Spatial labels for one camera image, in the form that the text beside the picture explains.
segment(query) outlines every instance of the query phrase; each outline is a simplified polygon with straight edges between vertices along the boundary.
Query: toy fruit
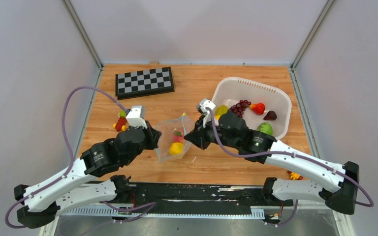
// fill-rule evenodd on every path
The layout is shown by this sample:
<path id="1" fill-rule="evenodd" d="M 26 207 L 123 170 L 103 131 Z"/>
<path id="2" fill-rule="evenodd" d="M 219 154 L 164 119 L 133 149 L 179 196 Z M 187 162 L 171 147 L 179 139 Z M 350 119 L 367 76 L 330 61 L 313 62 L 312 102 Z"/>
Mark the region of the toy fruit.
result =
<path id="1" fill-rule="evenodd" d="M 272 128 L 272 126 L 271 126 L 269 123 L 267 123 L 267 122 L 261 123 L 261 124 L 258 126 L 257 131 L 263 132 L 263 133 L 265 133 L 265 134 L 273 135 L 273 128 Z"/>
<path id="2" fill-rule="evenodd" d="M 276 120 L 278 118 L 278 115 L 275 111 L 269 111 L 266 116 L 263 118 L 263 120 Z"/>
<path id="3" fill-rule="evenodd" d="M 175 130 L 175 132 L 173 132 L 173 142 L 183 144 L 185 142 L 185 139 L 183 138 L 183 132 Z"/>
<path id="4" fill-rule="evenodd" d="M 249 101 L 247 101 L 247 100 L 240 100 L 237 104 L 235 104 L 234 106 L 230 107 L 229 110 L 232 113 L 238 115 L 239 118 L 243 118 L 244 111 L 251 104 L 252 103 L 249 102 Z"/>
<path id="5" fill-rule="evenodd" d="M 182 143 L 172 143 L 170 146 L 169 153 L 170 155 L 177 155 L 183 152 L 183 144 Z"/>
<path id="6" fill-rule="evenodd" d="M 215 111 L 215 115 L 216 116 L 222 116 L 227 112 L 228 112 L 228 107 L 225 106 L 225 105 L 222 105 L 222 106 L 217 108 L 217 110 Z"/>
<path id="7" fill-rule="evenodd" d="M 250 110 L 252 110 L 257 115 L 262 115 L 264 113 L 265 109 L 266 109 L 266 107 L 264 106 L 263 103 L 257 103 L 257 104 L 251 104 L 250 105 Z"/>

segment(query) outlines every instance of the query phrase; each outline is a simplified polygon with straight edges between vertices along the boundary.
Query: dark red fruit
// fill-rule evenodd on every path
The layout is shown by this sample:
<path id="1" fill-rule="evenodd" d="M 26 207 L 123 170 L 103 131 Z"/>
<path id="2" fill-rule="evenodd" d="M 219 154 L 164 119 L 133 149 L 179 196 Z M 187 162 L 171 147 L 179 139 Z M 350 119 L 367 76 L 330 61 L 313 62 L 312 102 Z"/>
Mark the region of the dark red fruit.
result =
<path id="1" fill-rule="evenodd" d="M 263 118 L 263 120 L 276 120 L 277 118 L 278 116 L 276 115 L 275 111 L 269 111 Z"/>

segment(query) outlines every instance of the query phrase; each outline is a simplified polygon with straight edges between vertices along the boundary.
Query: white plastic basket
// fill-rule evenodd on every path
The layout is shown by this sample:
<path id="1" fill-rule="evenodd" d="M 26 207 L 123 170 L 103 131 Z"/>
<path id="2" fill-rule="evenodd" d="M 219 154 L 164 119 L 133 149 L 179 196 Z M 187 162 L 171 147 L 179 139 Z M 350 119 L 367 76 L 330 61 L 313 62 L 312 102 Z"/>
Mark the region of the white plastic basket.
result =
<path id="1" fill-rule="evenodd" d="M 217 107 L 221 105 L 231 107 L 245 99 L 252 104 L 263 103 L 266 106 L 263 115 L 257 115 L 248 108 L 244 111 L 243 119 L 250 129 L 257 129 L 261 123 L 269 122 L 276 139 L 281 139 L 286 135 L 292 102 L 289 96 L 278 88 L 240 77 L 228 77 L 218 84 L 212 102 Z M 268 111 L 275 111 L 277 119 L 263 120 Z"/>

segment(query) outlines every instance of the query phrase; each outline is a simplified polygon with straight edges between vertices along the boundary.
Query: green apple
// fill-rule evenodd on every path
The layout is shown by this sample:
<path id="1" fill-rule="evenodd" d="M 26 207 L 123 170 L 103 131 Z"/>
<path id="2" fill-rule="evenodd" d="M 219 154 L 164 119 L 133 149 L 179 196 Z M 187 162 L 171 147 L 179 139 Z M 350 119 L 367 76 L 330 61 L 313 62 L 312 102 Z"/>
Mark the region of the green apple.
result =
<path id="1" fill-rule="evenodd" d="M 257 131 L 263 132 L 265 134 L 273 135 L 273 128 L 268 122 L 261 123 Z"/>

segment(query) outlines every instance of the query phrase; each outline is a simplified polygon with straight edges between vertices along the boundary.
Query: wooden tabletop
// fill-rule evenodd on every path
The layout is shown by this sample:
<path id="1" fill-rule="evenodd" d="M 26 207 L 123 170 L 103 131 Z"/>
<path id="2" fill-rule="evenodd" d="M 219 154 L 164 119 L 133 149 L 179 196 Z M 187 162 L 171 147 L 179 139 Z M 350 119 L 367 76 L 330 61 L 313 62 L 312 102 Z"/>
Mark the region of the wooden tabletop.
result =
<path id="1" fill-rule="evenodd" d="M 215 88 L 222 79 L 238 76 L 280 88 L 289 95 L 292 112 L 288 133 L 282 141 L 293 148 L 310 153 L 287 67 L 108 64 L 102 74 L 99 88 L 115 96 L 116 74 L 165 66 L 172 68 L 175 92 L 120 101 L 127 108 L 132 105 L 144 106 L 145 119 L 152 126 L 164 120 L 178 118 L 184 111 L 196 121 L 200 116 L 196 105 L 203 98 L 212 99 Z M 96 95 L 79 153 L 95 143 L 116 137 L 117 132 L 112 124 L 118 121 L 119 111 L 118 106 L 104 95 Z M 229 156 L 214 144 L 206 150 L 192 145 L 182 159 L 161 164 L 154 150 L 145 150 L 129 166 L 107 174 L 101 180 L 109 179 L 112 175 L 132 176 L 132 181 L 252 185 L 262 185 L 267 177 L 288 179 L 284 169 Z"/>

